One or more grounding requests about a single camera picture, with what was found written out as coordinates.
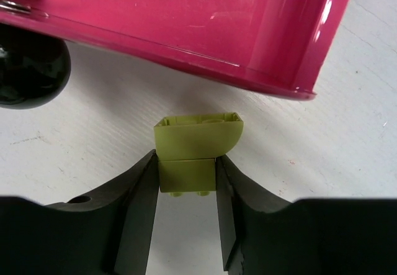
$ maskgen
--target magenta plastic bin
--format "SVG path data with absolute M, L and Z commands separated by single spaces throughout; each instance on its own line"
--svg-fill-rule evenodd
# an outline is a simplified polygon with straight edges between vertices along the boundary
M 244 89 L 312 99 L 348 0 L 7 0 L 0 21 Z

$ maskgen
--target olive green lego brick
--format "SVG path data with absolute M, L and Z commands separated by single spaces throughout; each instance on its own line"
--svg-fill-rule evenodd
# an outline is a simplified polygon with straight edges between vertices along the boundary
M 244 123 L 235 112 L 163 118 L 154 126 L 160 161 L 216 158 L 237 144 Z
M 160 191 L 180 196 L 179 192 L 216 191 L 215 159 L 159 161 Z

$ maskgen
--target black round object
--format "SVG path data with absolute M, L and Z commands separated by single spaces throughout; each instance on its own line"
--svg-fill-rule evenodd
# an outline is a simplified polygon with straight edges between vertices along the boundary
M 66 86 L 70 68 L 64 41 L 0 24 L 0 107 L 47 103 Z

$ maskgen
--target pink tray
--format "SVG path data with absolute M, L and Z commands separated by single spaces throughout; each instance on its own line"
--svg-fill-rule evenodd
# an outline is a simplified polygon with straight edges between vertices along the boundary
M 313 86 L 348 0 L 8 0 L 0 21 L 292 99 Z

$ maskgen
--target white table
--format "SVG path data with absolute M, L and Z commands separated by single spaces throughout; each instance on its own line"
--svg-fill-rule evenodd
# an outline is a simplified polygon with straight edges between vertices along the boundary
M 273 193 L 397 196 L 397 0 L 351 0 L 315 87 L 296 102 L 147 61 L 69 44 L 73 70 L 53 102 L 0 110 L 0 194 L 68 201 L 154 148 L 165 115 L 236 111 L 229 153 Z M 215 195 L 160 195 L 147 274 L 222 274 Z

